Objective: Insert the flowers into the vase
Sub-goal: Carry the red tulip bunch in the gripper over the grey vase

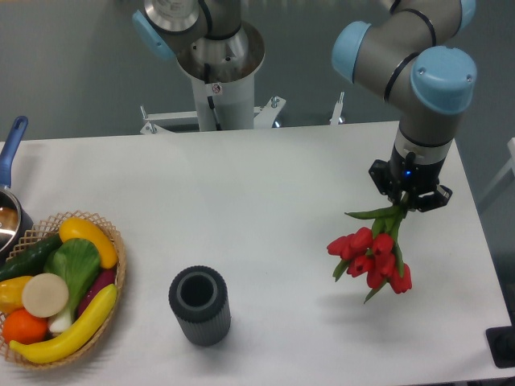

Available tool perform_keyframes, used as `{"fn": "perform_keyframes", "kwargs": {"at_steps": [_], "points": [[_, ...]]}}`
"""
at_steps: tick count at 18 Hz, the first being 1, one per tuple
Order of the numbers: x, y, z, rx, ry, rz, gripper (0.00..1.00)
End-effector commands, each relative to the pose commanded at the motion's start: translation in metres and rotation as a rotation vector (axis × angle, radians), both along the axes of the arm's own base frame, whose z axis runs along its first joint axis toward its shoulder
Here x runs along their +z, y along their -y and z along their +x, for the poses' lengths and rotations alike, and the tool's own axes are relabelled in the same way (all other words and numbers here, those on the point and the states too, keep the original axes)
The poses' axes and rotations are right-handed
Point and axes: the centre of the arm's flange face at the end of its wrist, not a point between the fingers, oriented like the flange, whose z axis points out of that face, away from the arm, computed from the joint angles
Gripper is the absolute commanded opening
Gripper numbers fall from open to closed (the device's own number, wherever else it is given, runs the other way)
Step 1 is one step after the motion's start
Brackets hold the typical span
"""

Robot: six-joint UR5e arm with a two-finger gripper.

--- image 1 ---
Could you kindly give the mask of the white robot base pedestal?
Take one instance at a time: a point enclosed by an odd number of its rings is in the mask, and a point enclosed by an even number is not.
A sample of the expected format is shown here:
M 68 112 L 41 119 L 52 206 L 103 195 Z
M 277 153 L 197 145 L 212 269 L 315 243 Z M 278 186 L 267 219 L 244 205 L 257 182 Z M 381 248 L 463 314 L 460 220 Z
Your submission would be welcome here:
M 174 53 L 139 11 L 133 24 L 140 39 L 162 60 L 175 60 L 191 81 L 196 109 L 191 112 L 146 113 L 141 133 L 165 133 L 177 125 L 198 125 L 200 131 L 266 129 L 279 127 L 278 115 L 286 105 L 272 96 L 254 104 L 254 76 L 265 58 L 265 45 L 256 28 L 243 22 L 239 31 L 222 40 L 202 37 Z

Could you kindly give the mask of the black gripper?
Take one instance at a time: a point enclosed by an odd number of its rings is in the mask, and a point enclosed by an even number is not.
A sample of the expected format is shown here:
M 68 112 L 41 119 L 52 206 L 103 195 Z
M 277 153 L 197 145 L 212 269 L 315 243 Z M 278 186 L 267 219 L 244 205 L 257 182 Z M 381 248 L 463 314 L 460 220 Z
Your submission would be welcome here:
M 424 147 L 411 142 L 395 143 L 390 160 L 375 160 L 369 176 L 377 190 L 389 201 L 400 201 L 404 194 L 420 212 L 447 206 L 452 190 L 440 184 L 439 174 L 449 145 Z

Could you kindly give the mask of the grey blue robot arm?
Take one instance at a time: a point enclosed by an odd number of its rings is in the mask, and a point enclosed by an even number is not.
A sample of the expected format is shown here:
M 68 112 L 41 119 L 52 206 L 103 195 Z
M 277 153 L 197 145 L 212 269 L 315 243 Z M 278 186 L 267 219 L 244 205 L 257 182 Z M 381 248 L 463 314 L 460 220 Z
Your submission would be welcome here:
M 369 175 L 379 192 L 408 210 L 447 205 L 439 181 L 463 113 L 471 103 L 473 59 L 446 41 L 475 14 L 473 1 L 389 1 L 379 27 L 348 24 L 332 49 L 332 66 L 402 112 L 389 161 Z M 203 131 L 269 127 L 272 106 L 254 105 L 254 76 L 263 39 L 241 17 L 239 1 L 146 1 L 133 14 L 140 39 L 159 58 L 174 60 L 192 82 Z

